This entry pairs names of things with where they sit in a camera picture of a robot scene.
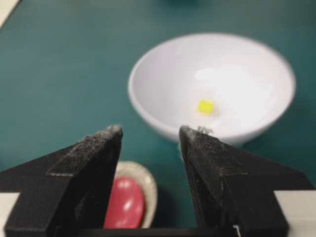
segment white bowl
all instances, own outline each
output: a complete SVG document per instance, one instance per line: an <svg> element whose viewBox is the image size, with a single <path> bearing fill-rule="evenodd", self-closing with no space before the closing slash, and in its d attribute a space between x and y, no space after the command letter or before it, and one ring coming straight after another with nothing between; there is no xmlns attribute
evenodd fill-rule
<svg viewBox="0 0 316 237"><path fill-rule="evenodd" d="M288 108L295 76L268 46L229 34L197 34L166 41L135 64L128 94L139 115L159 134L178 142L182 125L240 145L268 129ZM210 100L210 115L198 111Z"/></svg>

